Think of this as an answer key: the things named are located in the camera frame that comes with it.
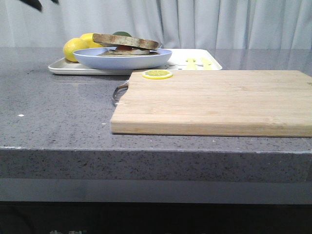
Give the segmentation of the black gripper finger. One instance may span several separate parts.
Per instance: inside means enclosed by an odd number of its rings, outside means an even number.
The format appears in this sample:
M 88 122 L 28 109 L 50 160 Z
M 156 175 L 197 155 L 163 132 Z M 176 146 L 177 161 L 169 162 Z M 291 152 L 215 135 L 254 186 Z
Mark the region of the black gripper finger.
M 40 3 L 39 0 L 20 0 L 20 1 L 38 11 L 42 11 L 42 4 Z

